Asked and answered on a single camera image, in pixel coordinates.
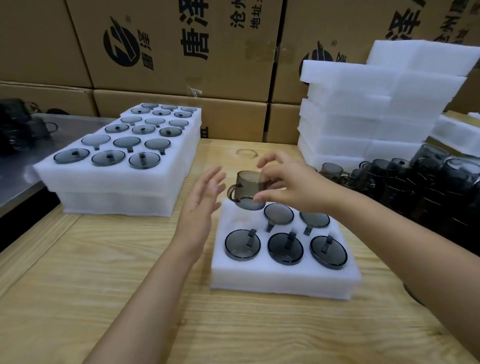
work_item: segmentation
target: light wood tabletop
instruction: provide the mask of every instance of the light wood tabletop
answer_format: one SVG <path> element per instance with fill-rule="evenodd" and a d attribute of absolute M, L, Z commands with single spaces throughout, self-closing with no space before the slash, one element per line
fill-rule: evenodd
<path fill-rule="evenodd" d="M 196 178 L 220 164 L 228 186 L 273 149 L 301 158 L 296 146 L 202 139 L 171 218 L 50 212 L 0 254 L 0 363 L 81 363 L 167 247 Z M 363 275 L 350 301 L 210 290 L 218 216 L 162 363 L 476 363 L 343 227 Z"/>

